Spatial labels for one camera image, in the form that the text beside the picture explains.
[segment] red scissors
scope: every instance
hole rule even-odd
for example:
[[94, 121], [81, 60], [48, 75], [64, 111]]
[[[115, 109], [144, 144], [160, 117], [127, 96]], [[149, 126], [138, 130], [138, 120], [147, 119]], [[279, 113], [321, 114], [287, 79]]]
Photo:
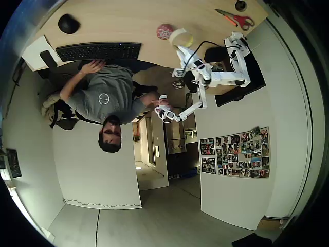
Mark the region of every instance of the red scissors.
[[223, 10], [220, 10], [220, 9], [215, 9], [215, 10], [218, 13], [222, 14], [223, 16], [225, 16], [225, 17], [231, 17], [234, 20], [236, 20], [239, 23], [241, 29], [244, 30], [244, 31], [248, 31], [250, 27], [253, 27], [255, 25], [255, 22], [250, 17], [247, 17], [247, 16], [238, 16], [238, 15], [231, 14], [229, 12], [226, 12], [226, 11], [223, 11]]

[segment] photo collage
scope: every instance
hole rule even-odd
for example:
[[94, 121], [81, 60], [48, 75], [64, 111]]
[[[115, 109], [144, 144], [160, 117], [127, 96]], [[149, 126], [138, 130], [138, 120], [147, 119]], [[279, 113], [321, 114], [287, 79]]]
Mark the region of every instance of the photo collage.
[[270, 171], [269, 129], [217, 137], [218, 175], [244, 178], [268, 178]]
[[201, 155], [215, 155], [214, 138], [200, 140]]
[[202, 158], [201, 159], [202, 172], [216, 174], [216, 159]]

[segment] black keyboard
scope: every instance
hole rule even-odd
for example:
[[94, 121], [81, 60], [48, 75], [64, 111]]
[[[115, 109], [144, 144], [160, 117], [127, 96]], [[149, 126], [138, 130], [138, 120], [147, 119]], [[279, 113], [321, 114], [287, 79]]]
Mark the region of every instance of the black keyboard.
[[106, 42], [56, 48], [63, 62], [89, 59], [137, 59], [140, 43]]

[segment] dark hair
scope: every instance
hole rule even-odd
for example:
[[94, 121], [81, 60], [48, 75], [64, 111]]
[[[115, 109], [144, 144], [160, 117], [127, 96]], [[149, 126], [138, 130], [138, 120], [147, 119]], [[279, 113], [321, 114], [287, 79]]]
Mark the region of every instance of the dark hair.
[[116, 153], [121, 148], [121, 142], [120, 142], [120, 145], [116, 145], [116, 144], [112, 144], [112, 143], [104, 143], [103, 142], [103, 132], [99, 133], [98, 145], [106, 153]]

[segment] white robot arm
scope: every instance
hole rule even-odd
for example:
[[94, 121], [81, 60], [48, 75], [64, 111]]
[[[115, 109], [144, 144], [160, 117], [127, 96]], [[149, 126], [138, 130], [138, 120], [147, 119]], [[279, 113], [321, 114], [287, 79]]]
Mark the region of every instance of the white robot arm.
[[181, 112], [179, 116], [170, 111], [164, 105], [155, 108], [155, 112], [164, 121], [166, 118], [176, 122], [185, 121], [187, 117], [198, 108], [206, 108], [205, 87], [216, 87], [218, 85], [236, 85], [246, 87], [250, 83], [250, 78], [244, 57], [250, 53], [246, 43], [243, 40], [242, 33], [232, 32], [232, 35], [224, 40], [230, 56], [231, 65], [234, 72], [213, 72], [212, 65], [204, 63], [196, 52], [178, 46], [177, 55], [180, 58], [181, 68], [176, 68], [172, 74], [173, 77], [184, 77], [187, 71], [191, 71], [195, 77], [193, 83], [198, 85], [198, 94], [200, 101]]

